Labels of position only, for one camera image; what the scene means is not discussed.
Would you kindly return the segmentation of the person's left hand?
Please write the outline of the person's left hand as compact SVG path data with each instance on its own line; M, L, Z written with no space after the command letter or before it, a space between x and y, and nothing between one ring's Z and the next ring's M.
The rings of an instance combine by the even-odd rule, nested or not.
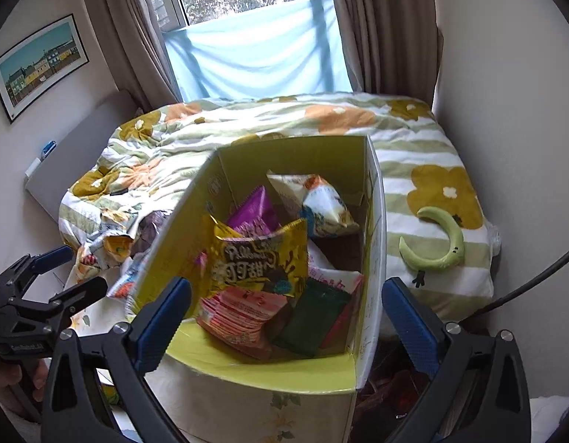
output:
M33 398L41 402L44 397L45 385L49 367L44 360L38 362L32 381L34 385ZM14 413L21 413L23 406L13 394L12 388L22 379L22 369L18 365L3 364L0 366L0 403Z

